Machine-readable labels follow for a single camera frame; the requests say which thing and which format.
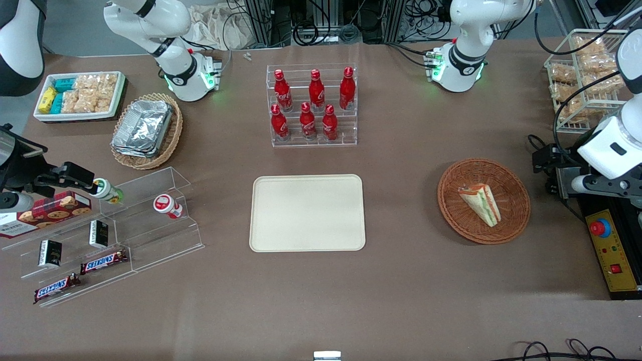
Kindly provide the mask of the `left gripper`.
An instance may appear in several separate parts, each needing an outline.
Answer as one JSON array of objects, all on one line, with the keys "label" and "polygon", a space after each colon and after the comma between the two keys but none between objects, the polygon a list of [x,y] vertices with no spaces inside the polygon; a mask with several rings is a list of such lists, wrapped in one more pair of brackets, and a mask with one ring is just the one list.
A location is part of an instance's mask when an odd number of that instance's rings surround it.
[{"label": "left gripper", "polygon": [[[550,174],[555,167],[578,167],[578,161],[572,158],[569,151],[557,144],[552,148],[540,148],[532,153],[532,171],[534,174]],[[641,197],[640,176],[632,173],[615,179],[608,179],[598,174],[581,174],[571,181],[572,189],[578,194],[603,195],[636,199]]]}]

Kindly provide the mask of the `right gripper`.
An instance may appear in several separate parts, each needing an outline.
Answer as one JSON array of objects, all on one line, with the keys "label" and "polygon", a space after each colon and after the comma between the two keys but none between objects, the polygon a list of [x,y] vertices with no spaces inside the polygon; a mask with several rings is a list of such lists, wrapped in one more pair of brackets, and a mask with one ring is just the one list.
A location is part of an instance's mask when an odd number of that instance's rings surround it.
[{"label": "right gripper", "polygon": [[48,176],[55,167],[48,164],[44,154],[48,147],[32,142],[11,131],[13,126],[2,125],[2,166],[1,188],[7,192],[27,194],[54,194],[54,186],[83,188],[91,195],[97,194],[99,187],[94,183],[94,173],[73,162],[65,162],[58,167],[58,179],[50,184]]}]

